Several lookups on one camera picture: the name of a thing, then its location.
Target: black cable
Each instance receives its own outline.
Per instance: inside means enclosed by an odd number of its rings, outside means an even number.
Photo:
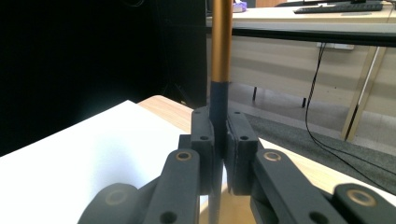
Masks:
[[[387,170],[387,169],[385,169],[385,168],[383,168],[383,167],[381,167],[381,166],[379,166],[379,165],[376,165],[376,164],[374,164],[374,163],[372,163],[372,162],[370,162],[370,161],[367,161],[367,160],[365,160],[365,159],[363,159],[363,158],[360,158],[360,157],[358,157],[358,156],[355,156],[355,155],[353,155],[353,154],[350,154],[350,153],[348,153],[348,152],[345,152],[345,151],[343,151],[343,150],[340,150],[340,149],[337,149],[337,148],[334,148],[334,147],[329,147],[329,146],[323,144],[322,142],[320,142],[320,141],[319,141],[314,135],[312,135],[312,133],[309,131],[309,128],[308,128],[308,109],[309,109],[309,105],[310,105],[310,103],[311,103],[312,95],[313,95],[313,93],[314,93],[315,84],[316,84],[317,76],[318,76],[318,70],[319,70],[319,68],[320,68],[321,58],[322,58],[322,56],[323,56],[323,52],[324,52],[325,48],[326,48],[326,43],[321,43],[320,49],[319,49],[319,55],[318,55],[317,70],[316,70],[315,75],[314,75],[314,78],[313,78],[313,80],[312,80],[311,91],[309,92],[309,97],[308,97],[308,101],[307,101],[307,105],[306,105],[306,110],[305,110],[305,127],[306,127],[306,130],[308,131],[308,133],[309,133],[310,137],[312,138],[312,140],[314,141],[314,143],[315,143],[316,145],[318,145],[320,148],[322,148],[323,150],[327,151],[328,153],[334,155],[334,157],[336,157],[336,158],[338,158],[340,161],[344,162],[347,166],[349,166],[350,168],[352,168],[353,170],[355,170],[356,172],[358,172],[360,175],[362,175],[363,177],[365,177],[366,179],[368,179],[369,181],[371,181],[372,183],[374,183],[375,185],[377,185],[378,187],[380,187],[382,190],[384,190],[384,191],[386,191],[386,192],[388,192],[388,193],[391,193],[390,190],[386,189],[384,186],[382,186],[382,185],[378,184],[377,182],[375,182],[372,178],[369,178],[367,175],[363,174],[361,171],[359,171],[359,170],[358,170],[356,167],[354,167],[352,164],[350,164],[349,162],[345,161],[344,159],[342,159],[340,156],[336,155],[335,153],[333,153],[333,152],[330,151],[329,149],[334,150],[334,151],[338,151],[338,152],[341,152],[341,153],[344,153],[344,154],[347,154],[348,156],[351,156],[351,157],[354,157],[354,158],[356,158],[356,159],[358,159],[358,160],[361,160],[361,161],[364,161],[364,162],[366,162],[366,163],[369,163],[369,164],[371,164],[371,165],[373,165],[373,166],[375,166],[375,167],[377,167],[377,168],[379,168],[379,169],[381,169],[381,170],[384,170],[384,171],[386,171],[386,172],[388,172],[388,173],[391,173],[391,174],[393,174],[393,175],[396,175],[395,173],[393,173],[392,171]]]

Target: dark wall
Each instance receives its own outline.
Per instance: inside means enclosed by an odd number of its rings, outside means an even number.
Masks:
[[[205,0],[154,0],[161,27],[165,96],[189,107],[206,105]]]
[[[161,93],[159,28],[146,1],[0,3],[0,156]]]

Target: white table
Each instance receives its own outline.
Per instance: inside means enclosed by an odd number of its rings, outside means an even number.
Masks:
[[[184,133],[132,102],[0,158],[0,223],[77,223],[102,188],[161,174]]]
[[[233,14],[233,28],[328,32],[329,35],[332,32],[349,35],[396,34],[396,12],[390,3],[384,2],[381,11],[373,12],[294,14],[293,10],[297,8],[299,7],[248,8],[246,12]],[[212,18],[206,19],[206,25],[212,26]],[[210,74],[210,35],[207,36],[206,43]],[[232,82],[298,96],[303,100],[309,96],[316,72],[318,44],[301,40],[235,35],[231,46],[230,79]],[[377,54],[376,47],[339,46],[343,47],[326,49],[324,52],[313,101],[347,107],[348,115],[343,128],[339,130],[340,137],[353,140],[365,108],[383,115],[396,115],[396,101],[390,97],[395,89],[395,64],[381,65],[382,56],[378,55],[384,54],[386,48],[381,48]],[[394,58],[394,50],[388,49],[385,60],[393,62]]]

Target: keyboard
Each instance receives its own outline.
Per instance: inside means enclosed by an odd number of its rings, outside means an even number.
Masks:
[[[295,14],[307,13],[333,13],[333,12],[365,12],[365,11],[380,11],[382,4],[350,4],[350,5],[335,5],[332,7],[300,7],[294,10]]]

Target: metal pole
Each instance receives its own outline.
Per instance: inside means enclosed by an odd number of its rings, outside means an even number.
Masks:
[[[215,132],[215,164],[209,194],[209,223],[219,223],[221,179],[226,147],[228,85],[230,81],[233,0],[214,0],[212,18],[212,75],[209,118]]]

